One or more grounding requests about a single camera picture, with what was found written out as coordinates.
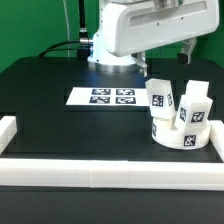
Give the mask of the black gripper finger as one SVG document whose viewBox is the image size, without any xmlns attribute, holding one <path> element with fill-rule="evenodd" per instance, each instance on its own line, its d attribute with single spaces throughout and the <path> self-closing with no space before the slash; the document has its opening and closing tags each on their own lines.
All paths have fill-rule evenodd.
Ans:
<svg viewBox="0 0 224 224">
<path fill-rule="evenodd" d="M 138 53 L 133 54 L 133 58 L 136 62 L 136 64 L 141 68 L 141 71 L 143 72 L 144 76 L 147 76 L 147 63 L 145 61 L 145 52 L 141 51 Z"/>
<path fill-rule="evenodd" d="M 196 38 L 190 38 L 182 41 L 183 46 L 181 52 L 178 54 L 178 63 L 182 65 L 189 64 L 191 62 L 191 55 L 196 46 Z"/>
</svg>

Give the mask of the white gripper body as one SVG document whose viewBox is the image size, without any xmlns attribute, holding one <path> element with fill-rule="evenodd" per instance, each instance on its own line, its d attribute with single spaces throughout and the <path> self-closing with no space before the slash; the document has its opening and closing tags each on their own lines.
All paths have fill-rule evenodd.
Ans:
<svg viewBox="0 0 224 224">
<path fill-rule="evenodd" d="M 219 0 L 183 0 L 163 9 L 154 0 L 111 0 L 103 18 L 104 46 L 121 57 L 214 32 Z"/>
</svg>

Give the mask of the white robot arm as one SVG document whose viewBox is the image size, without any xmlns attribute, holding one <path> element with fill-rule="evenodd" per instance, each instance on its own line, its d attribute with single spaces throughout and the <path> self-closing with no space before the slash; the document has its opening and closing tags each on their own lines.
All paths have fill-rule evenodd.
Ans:
<svg viewBox="0 0 224 224">
<path fill-rule="evenodd" d="M 199 36 L 219 25 L 219 0 L 98 0 L 91 68 L 126 73 L 147 69 L 145 52 L 182 42 L 182 64 L 191 62 Z"/>
</svg>

